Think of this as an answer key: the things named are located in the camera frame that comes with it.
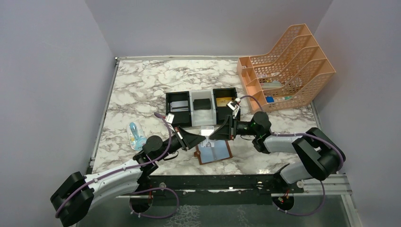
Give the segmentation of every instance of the gray wall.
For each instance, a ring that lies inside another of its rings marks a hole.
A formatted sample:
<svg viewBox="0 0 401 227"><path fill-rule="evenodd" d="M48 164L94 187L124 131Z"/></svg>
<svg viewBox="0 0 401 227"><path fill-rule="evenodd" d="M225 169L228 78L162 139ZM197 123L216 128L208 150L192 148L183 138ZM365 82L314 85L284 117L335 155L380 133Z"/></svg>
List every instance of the gray wall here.
<svg viewBox="0 0 401 227"><path fill-rule="evenodd" d="M0 0L0 226L60 226L50 196L84 171L113 55L83 0Z"/></svg>
<svg viewBox="0 0 401 227"><path fill-rule="evenodd" d="M337 74L315 99L324 131L346 153L366 227L401 221L401 2L334 0L315 36Z"/></svg>
<svg viewBox="0 0 401 227"><path fill-rule="evenodd" d="M332 0L86 0L112 52L263 54L288 26L312 32Z"/></svg>

